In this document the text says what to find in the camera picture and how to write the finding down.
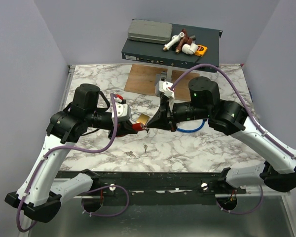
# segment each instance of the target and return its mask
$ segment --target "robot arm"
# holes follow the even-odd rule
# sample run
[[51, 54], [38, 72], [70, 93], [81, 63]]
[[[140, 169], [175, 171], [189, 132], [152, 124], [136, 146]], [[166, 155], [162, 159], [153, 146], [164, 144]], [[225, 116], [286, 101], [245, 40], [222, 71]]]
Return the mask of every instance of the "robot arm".
[[[107, 108], [97, 107], [99, 95], [103, 97]], [[138, 127], [141, 127], [133, 127], [129, 121], [131, 112], [126, 101], [121, 96], [116, 98], [116, 101], [118, 114], [116, 135], [137, 134], [140, 130]], [[78, 87], [73, 102], [51, 117], [43, 147], [29, 176], [16, 192], [7, 194], [5, 202], [15, 208], [23, 202], [21, 209], [26, 216], [35, 221], [49, 222], [57, 214], [61, 204], [67, 200], [90, 190], [91, 187], [104, 186], [96, 173], [84, 170], [73, 179], [52, 187], [56, 174], [70, 150], [60, 149], [55, 150], [48, 157], [44, 155], [55, 147], [73, 147], [88, 127], [109, 130], [109, 138], [111, 138], [114, 114], [106, 111], [109, 106], [110, 103], [99, 87], [90, 84], [82, 84]], [[30, 179], [33, 181], [28, 189]]]
[[[252, 167], [224, 169], [215, 183], [217, 187], [233, 190], [241, 185], [266, 184], [280, 192], [287, 192], [296, 187], [296, 159], [292, 159], [270, 142], [265, 134], [261, 134], [241, 105], [234, 101], [221, 100], [217, 83], [205, 77], [194, 78], [189, 83], [191, 101], [184, 103], [174, 103], [174, 94], [169, 89], [171, 85], [169, 82], [159, 82], [157, 93], [160, 95], [160, 107], [148, 122], [148, 128], [174, 132], [179, 122], [208, 119], [211, 128], [244, 142], [266, 159], [265, 163]], [[96, 173], [84, 170], [73, 179], [52, 186], [69, 150], [56, 150], [47, 158], [44, 157], [47, 151], [55, 147], [74, 146], [88, 127], [109, 130], [111, 138], [113, 116], [106, 111], [110, 104], [106, 100], [108, 107], [98, 108], [99, 95], [104, 98], [97, 86], [82, 84], [76, 89], [73, 102], [51, 117], [44, 145], [33, 169], [16, 192], [7, 194], [5, 202], [15, 208], [21, 206], [24, 214], [32, 220], [49, 222], [65, 201], [108, 183], [107, 180], [100, 179]], [[146, 130], [142, 126], [133, 126], [129, 121], [130, 109], [123, 98], [118, 99], [117, 111], [117, 136], [137, 134], [140, 130]], [[296, 157], [296, 150], [286, 146], [272, 134], [268, 135]], [[29, 180], [37, 167], [38, 172], [27, 191]]]
[[[288, 192], [296, 187], [296, 159], [291, 158], [266, 138], [265, 134], [255, 127], [241, 105], [234, 101], [221, 100], [216, 82], [206, 77], [192, 79], [188, 85], [191, 101], [174, 104], [173, 92], [169, 93], [172, 84], [167, 83], [167, 87], [158, 86], [158, 93], [161, 95], [160, 107], [148, 122], [148, 128], [174, 132], [179, 122], [208, 119], [211, 128], [245, 143], [266, 160], [265, 163], [252, 167], [224, 169], [221, 183], [232, 188], [266, 184], [279, 192]], [[296, 157], [295, 149], [279, 141], [271, 133], [267, 134]]]

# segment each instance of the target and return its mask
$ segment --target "metal floor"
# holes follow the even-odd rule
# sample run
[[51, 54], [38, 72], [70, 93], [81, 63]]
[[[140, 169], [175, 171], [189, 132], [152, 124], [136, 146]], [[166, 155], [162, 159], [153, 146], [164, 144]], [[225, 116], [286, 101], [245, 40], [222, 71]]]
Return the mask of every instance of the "metal floor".
[[[256, 206], [259, 197], [238, 197], [235, 211]], [[49, 223], [38, 223], [30, 237], [293, 237], [281, 196], [266, 196], [260, 210], [242, 216], [217, 206], [130, 206], [112, 218], [82, 214], [81, 199], [65, 203]], [[102, 207], [114, 213], [122, 207]]]

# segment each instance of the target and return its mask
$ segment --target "blue cable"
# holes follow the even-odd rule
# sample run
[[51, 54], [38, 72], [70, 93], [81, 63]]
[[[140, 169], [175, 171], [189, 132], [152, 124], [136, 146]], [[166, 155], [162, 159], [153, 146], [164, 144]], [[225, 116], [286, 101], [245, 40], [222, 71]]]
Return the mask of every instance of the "blue cable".
[[197, 129], [194, 129], [194, 130], [185, 130], [185, 129], [178, 128], [177, 131], [178, 131], [178, 132], [184, 132], [184, 133], [193, 133], [193, 132], [197, 132], [197, 131], [201, 130], [202, 127], [204, 127], [206, 121], [207, 121], [207, 119], [203, 119], [202, 124], [201, 124]]

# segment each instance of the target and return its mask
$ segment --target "metal bolt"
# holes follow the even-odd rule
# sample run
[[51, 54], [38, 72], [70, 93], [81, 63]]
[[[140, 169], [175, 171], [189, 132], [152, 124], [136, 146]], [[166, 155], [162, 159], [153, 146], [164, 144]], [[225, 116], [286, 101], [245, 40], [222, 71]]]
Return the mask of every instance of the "metal bolt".
[[115, 189], [116, 189], [116, 187], [113, 187], [115, 184], [110, 184], [110, 190], [113, 192]]
[[208, 189], [207, 183], [202, 183], [201, 184], [201, 187], [202, 187], [203, 190], [207, 190]]

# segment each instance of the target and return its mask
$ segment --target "wooden board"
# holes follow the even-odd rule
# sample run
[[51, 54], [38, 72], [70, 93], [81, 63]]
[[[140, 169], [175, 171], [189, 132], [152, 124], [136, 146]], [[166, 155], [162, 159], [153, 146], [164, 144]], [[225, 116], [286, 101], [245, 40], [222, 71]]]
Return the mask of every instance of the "wooden board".
[[[125, 91], [134, 92], [143, 95], [155, 95], [154, 82], [156, 80], [156, 74], [161, 72], [166, 72], [165, 68], [149, 67], [140, 64], [133, 64], [130, 70], [128, 80], [126, 82]], [[172, 83], [178, 79], [179, 76], [183, 74], [182, 71], [173, 70], [172, 71]], [[199, 77], [198, 73], [189, 73], [185, 78], [183, 78], [175, 88], [175, 98], [176, 100], [190, 101], [188, 82]]]

